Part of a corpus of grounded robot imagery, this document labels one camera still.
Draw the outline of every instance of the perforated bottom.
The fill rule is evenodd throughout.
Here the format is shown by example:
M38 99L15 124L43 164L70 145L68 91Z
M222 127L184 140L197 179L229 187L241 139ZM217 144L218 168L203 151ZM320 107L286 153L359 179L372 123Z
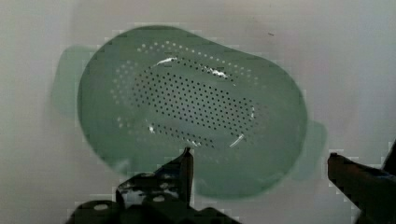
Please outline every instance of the perforated bottom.
M152 171L190 146L198 188L216 196L272 185L304 141L304 100L282 69L170 27L135 29L104 45L78 102L84 133L110 166Z

